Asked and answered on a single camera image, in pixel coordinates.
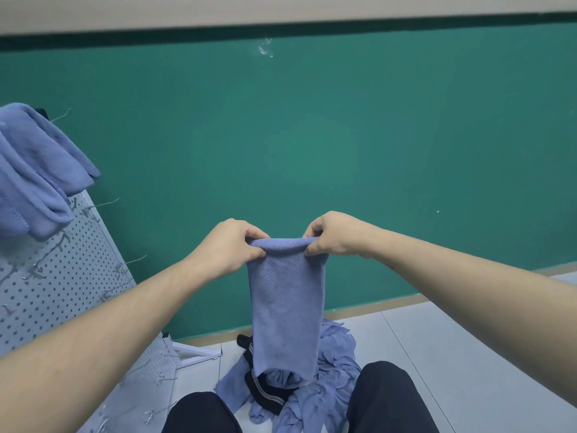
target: finger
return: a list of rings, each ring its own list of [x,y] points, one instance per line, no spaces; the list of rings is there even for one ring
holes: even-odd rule
[[[313,255],[318,255],[320,253],[324,253],[324,249],[322,248],[322,243],[321,240],[318,239],[316,241],[313,241],[310,245],[308,245],[308,247],[305,249],[305,255],[307,257],[313,256]]]
[[[249,248],[249,259],[247,260],[249,262],[256,260],[257,258],[264,258],[267,256],[267,253],[264,252],[264,250],[260,247],[249,246]]]
[[[270,238],[270,235],[268,235],[266,232],[261,231],[260,229],[258,229],[256,226],[249,224],[248,222],[246,223],[246,228],[245,228],[245,237],[250,237],[250,238]]]
[[[309,225],[305,233],[303,234],[304,237],[318,237],[322,234],[322,216],[316,218],[312,221]]]

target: floor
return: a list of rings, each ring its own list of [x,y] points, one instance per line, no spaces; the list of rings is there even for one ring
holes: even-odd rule
[[[431,302],[341,320],[357,341],[357,363],[388,360],[413,379],[440,433],[577,431],[577,409],[496,355]],[[211,391],[236,363],[235,342],[213,345],[222,357],[177,371],[172,402]],[[249,405],[236,414],[244,433]]]

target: dark trousers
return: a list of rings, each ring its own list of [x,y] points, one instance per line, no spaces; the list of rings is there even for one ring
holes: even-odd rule
[[[407,372],[387,361],[363,368],[347,419],[349,433],[438,433]],[[212,392],[197,392],[180,400],[170,410],[162,433],[191,431],[242,433],[234,415]]]

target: perforated metal panel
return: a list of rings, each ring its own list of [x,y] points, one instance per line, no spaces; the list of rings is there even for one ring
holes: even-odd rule
[[[0,241],[0,355],[134,286],[88,194],[71,203],[74,221],[46,242]],[[159,334],[80,432],[160,432],[175,371]]]

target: microfiber cloth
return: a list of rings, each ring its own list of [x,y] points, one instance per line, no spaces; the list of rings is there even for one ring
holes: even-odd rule
[[[0,238],[28,232],[44,241],[73,218],[61,194],[30,167],[4,137],[0,123]]]
[[[98,169],[54,124],[23,103],[0,107],[4,137],[22,160],[62,197],[94,184]]]
[[[356,342],[342,324],[322,321],[316,375],[304,380],[288,371],[270,370],[267,383],[274,387],[298,388],[288,398],[278,416],[262,408],[250,394],[245,374],[250,371],[244,355],[217,383],[215,392],[231,412],[251,403],[249,417],[255,424],[272,419],[272,433],[340,433],[346,421],[351,393],[361,373],[355,361]]]
[[[316,237],[262,238],[250,244],[267,256],[248,262],[254,371],[316,372],[328,254],[305,256]]]

